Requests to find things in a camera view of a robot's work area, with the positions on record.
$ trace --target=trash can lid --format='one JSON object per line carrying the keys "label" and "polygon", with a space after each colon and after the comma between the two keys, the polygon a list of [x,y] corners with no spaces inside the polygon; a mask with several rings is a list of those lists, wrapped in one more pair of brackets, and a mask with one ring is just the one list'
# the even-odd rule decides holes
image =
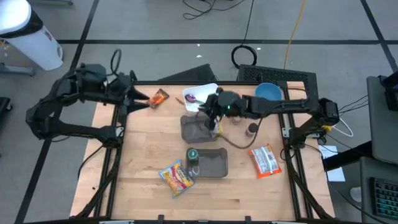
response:
{"label": "trash can lid", "polygon": [[0,0],[0,35],[23,28],[30,14],[30,4],[26,0]]}

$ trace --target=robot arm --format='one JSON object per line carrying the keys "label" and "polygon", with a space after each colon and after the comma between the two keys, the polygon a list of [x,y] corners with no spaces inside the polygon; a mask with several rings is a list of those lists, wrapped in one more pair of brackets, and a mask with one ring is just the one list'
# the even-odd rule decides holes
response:
{"label": "robot arm", "polygon": [[200,111],[209,117],[206,124],[214,130],[216,122],[222,117],[239,116],[243,118],[259,119],[270,114],[308,113],[312,117],[301,127],[289,131],[291,146],[303,147],[305,138],[322,126],[332,126],[339,122],[337,104],[328,99],[277,100],[271,101],[256,96],[243,95],[240,97],[232,91],[218,88],[215,94],[209,95]]}
{"label": "robot arm", "polygon": [[135,102],[149,98],[135,90],[132,84],[133,76],[133,71],[129,76],[123,73],[106,75],[106,70],[101,65],[82,64],[80,68],[58,79],[50,93],[27,110],[26,123],[39,139],[52,139],[59,135],[80,136],[96,138],[104,147],[114,147],[118,143],[115,127],[94,128],[66,124],[52,114],[78,100],[89,100],[119,105],[120,115],[125,118],[130,112],[148,107],[145,103]]}

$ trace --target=white paper sheet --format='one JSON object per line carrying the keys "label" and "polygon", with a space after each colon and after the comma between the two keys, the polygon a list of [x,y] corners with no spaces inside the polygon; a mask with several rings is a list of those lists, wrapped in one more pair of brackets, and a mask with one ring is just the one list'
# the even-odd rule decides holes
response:
{"label": "white paper sheet", "polygon": [[[334,156],[337,154],[337,147],[336,146],[321,146],[319,145],[319,150],[322,153],[322,157],[324,159]],[[343,168],[337,168],[331,171],[328,171],[328,177],[330,182],[345,182],[346,179],[344,177]]]}

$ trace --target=wooden table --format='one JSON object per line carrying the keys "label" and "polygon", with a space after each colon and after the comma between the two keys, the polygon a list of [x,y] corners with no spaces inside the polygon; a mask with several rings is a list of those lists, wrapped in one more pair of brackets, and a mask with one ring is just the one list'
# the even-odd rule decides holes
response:
{"label": "wooden table", "polygon": [[[295,220],[287,168],[279,156],[283,145],[277,115],[270,115],[263,120],[251,149],[271,144],[282,173],[257,179],[248,150],[236,149],[222,139],[200,144],[186,144],[182,140],[180,117],[188,112],[175,100],[175,97],[182,99],[182,90],[188,87],[190,86],[136,86],[138,90],[149,96],[162,88],[170,98],[156,110],[151,108],[139,110],[128,117],[112,219],[156,220],[158,215],[163,214],[166,220],[243,220],[246,215],[258,221]],[[255,86],[221,87],[246,95],[253,95],[255,89]],[[289,87],[303,88],[303,85],[289,83]],[[291,99],[305,98],[304,91],[289,91]],[[109,125],[112,114],[112,106],[98,104],[93,126]],[[295,114],[295,124],[300,126],[309,117],[308,114]],[[221,124],[225,135],[243,146],[251,140],[244,135],[251,122],[253,120],[243,119],[239,125],[233,125],[228,118],[225,118]],[[313,139],[308,139],[307,144],[318,146]],[[95,139],[89,140],[85,157],[100,145]],[[177,159],[185,161],[185,153],[189,147],[226,148],[228,175],[223,179],[197,179],[191,189],[177,198],[172,198],[169,186],[163,183],[158,171]],[[82,169],[71,215],[80,212],[95,193],[94,188],[98,188],[104,152],[105,150],[101,151]],[[326,212],[334,216],[319,152],[306,147],[302,149],[302,160],[308,189]],[[301,214],[305,217],[303,197],[299,188],[297,192]],[[107,201],[108,192],[105,192],[101,214],[105,214]]]}

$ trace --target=concrete floor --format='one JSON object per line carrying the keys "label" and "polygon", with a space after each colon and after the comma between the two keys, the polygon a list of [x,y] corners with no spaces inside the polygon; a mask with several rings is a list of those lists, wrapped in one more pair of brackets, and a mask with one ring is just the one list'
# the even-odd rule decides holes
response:
{"label": "concrete floor", "polygon": [[[191,0],[198,7],[203,3]],[[217,1],[217,8],[237,2]],[[398,39],[398,18],[395,0],[367,0],[376,22],[386,40]],[[34,77],[0,75],[0,96],[12,98],[14,110],[3,120],[0,130],[0,223],[13,223],[21,205],[27,184],[39,156],[43,141],[38,141],[24,121],[25,111],[49,92],[54,80],[71,66],[78,43],[93,3],[97,0],[74,0],[73,6],[59,3],[31,1],[53,36],[62,44],[64,64],[45,72],[30,60],[2,57],[11,65],[31,65],[37,68]],[[182,0],[99,0],[88,40],[189,40],[242,39],[251,1],[226,12],[212,11],[193,21],[182,17],[191,12]],[[287,40],[291,35],[301,1],[255,0],[248,39]],[[308,0],[295,39],[299,40],[377,40],[377,36],[360,0]],[[230,61],[236,44],[85,44],[75,59],[85,63],[101,63],[109,71],[114,49],[121,48],[123,58],[120,71],[133,69],[139,80],[157,80],[197,65],[209,63],[220,80],[235,80],[237,70]],[[260,66],[282,68],[286,45],[250,44],[257,49]],[[398,46],[389,45],[398,57]],[[236,53],[240,63],[251,63],[245,51]],[[366,95],[366,77],[390,75],[390,67],[380,44],[360,45],[293,45],[287,68],[315,72],[320,97],[327,97],[345,105]],[[75,104],[65,108],[62,119],[70,123],[91,124],[94,103]],[[331,135],[349,146],[370,140],[368,111],[365,108],[344,115],[354,132],[353,138],[340,133]],[[82,162],[87,140],[71,138],[50,147],[42,174],[34,193],[25,222],[68,218],[76,188],[76,174]],[[346,148],[334,140],[339,151]],[[359,185],[359,165],[344,167],[346,182],[334,183],[336,189],[349,195],[351,187]],[[361,215],[331,190],[336,216],[342,220],[360,222]]]}

